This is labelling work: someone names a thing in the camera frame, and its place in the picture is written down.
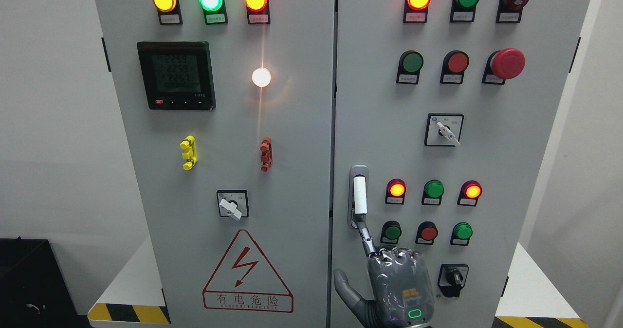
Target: white switch handle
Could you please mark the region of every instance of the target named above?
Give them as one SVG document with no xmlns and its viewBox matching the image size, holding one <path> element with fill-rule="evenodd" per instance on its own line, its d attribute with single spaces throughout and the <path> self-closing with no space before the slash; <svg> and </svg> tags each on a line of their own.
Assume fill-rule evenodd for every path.
<svg viewBox="0 0 623 328">
<path fill-rule="evenodd" d="M 450 131 L 449 128 L 447 128 L 444 124 L 438 122 L 437 126 L 439 127 L 439 131 L 441 132 L 441 134 L 447 139 L 447 140 L 451 140 L 454 141 L 454 145 L 455 146 L 460 146 L 460 142 L 457 139 L 457 136 L 452 133 L 452 131 Z"/>
<path fill-rule="evenodd" d="M 225 199 L 221 199 L 219 202 L 219 208 L 225 210 L 227 215 L 236 221 L 240 221 L 242 217 L 242 212 L 238 210 L 238 206 L 235 202 L 229 202 Z"/>
</svg>

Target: digital power meter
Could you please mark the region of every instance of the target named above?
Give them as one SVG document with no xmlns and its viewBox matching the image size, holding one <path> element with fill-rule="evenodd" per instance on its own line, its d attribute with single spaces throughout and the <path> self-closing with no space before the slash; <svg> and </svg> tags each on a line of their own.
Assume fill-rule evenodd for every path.
<svg viewBox="0 0 623 328">
<path fill-rule="evenodd" d="M 210 49 L 201 42 L 138 42 L 147 105 L 152 110 L 214 110 Z"/>
</svg>

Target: lcd display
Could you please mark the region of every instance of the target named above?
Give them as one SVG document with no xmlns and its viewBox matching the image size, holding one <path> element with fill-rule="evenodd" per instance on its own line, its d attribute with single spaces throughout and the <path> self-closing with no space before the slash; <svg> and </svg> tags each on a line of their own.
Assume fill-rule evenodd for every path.
<svg viewBox="0 0 623 328">
<path fill-rule="evenodd" d="M 157 91 L 201 92 L 196 55 L 152 55 L 151 62 Z"/>
</svg>

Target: yellow terminal block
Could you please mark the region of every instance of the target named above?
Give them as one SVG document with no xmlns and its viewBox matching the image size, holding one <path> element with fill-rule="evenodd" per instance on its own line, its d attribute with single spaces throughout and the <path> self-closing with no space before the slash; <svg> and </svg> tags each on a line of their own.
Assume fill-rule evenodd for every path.
<svg viewBox="0 0 623 328">
<path fill-rule="evenodd" d="M 182 168 L 184 168 L 185 171 L 189 171 L 197 163 L 197 151 L 195 149 L 194 137 L 191 135 L 186 136 L 180 143 L 180 148 L 184 150 L 182 159 L 185 160 L 185 163 L 182 165 Z"/>
</svg>

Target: emergency stop button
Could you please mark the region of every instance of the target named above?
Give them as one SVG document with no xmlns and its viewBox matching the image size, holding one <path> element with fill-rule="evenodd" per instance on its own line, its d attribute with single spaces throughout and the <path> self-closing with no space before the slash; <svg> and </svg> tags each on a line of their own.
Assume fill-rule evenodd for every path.
<svg viewBox="0 0 623 328">
<path fill-rule="evenodd" d="M 525 66 L 526 58 L 522 51 L 516 48 L 502 49 L 489 57 L 482 82 L 503 85 L 506 80 L 519 76 Z"/>
</svg>

